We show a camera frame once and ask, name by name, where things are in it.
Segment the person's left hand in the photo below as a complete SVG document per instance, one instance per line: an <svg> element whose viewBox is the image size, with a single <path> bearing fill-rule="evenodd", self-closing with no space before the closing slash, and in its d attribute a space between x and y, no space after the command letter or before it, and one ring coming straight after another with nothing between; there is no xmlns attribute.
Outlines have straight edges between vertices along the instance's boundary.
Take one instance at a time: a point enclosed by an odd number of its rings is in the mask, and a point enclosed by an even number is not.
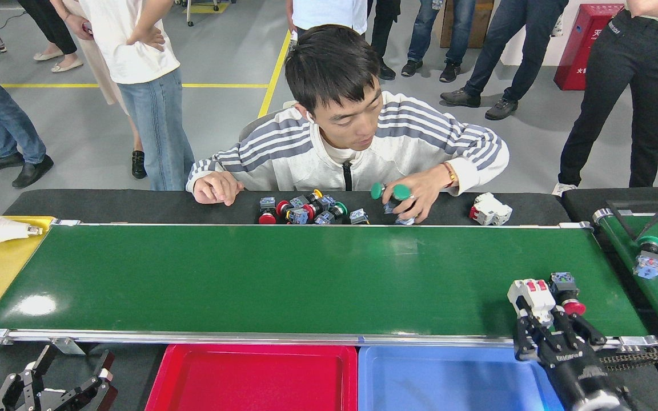
<svg viewBox="0 0 658 411"><path fill-rule="evenodd" d="M399 184L410 190L411 198L400 202L392 209L392 213L399 215L401 219L413 217L415 222L420 224L428 218L441 190L459 185L459 180L454 168L448 162L442 162L427 171L389 182L382 196L382 203L389 201L394 187Z"/></svg>

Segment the person's right hand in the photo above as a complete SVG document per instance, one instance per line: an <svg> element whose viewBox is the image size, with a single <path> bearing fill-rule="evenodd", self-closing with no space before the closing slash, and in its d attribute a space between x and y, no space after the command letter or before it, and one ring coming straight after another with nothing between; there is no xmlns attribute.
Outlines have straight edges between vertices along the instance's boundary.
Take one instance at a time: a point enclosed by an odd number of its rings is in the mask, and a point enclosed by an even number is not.
<svg viewBox="0 0 658 411"><path fill-rule="evenodd" d="M194 182L194 199L200 204L224 203L230 206L244 190L244 184L236 180L230 172L212 172Z"/></svg>

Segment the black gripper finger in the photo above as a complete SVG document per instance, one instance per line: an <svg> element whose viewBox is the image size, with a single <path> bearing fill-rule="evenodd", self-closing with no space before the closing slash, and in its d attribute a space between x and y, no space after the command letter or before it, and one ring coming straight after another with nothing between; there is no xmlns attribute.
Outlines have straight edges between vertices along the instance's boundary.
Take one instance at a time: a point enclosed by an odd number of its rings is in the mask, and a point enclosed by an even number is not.
<svg viewBox="0 0 658 411"><path fill-rule="evenodd" d="M94 374L83 384L64 393L49 394L50 410L109 410L118 395L112 386L110 367L115 356L104 351L95 367Z"/></svg>
<svg viewBox="0 0 658 411"><path fill-rule="evenodd" d="M45 391L43 377L57 353L47 345L23 372L9 374L0 388L0 410L55 410L56 393Z"/></svg>

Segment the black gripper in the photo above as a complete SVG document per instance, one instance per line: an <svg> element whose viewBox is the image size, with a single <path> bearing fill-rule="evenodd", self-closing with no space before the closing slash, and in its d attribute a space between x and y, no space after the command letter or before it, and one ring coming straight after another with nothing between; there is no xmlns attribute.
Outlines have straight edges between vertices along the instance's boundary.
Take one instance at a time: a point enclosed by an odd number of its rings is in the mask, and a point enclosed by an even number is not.
<svg viewBox="0 0 658 411"><path fill-rule="evenodd" d="M552 338L548 326L528 311L520 311L513 336L515 358L518 361L540 359L566 410L630 410L590 347L600 348L606 344L603 333L582 315L567 314L561 306L555 306L552 315L555 330L564 337Z"/></svg>

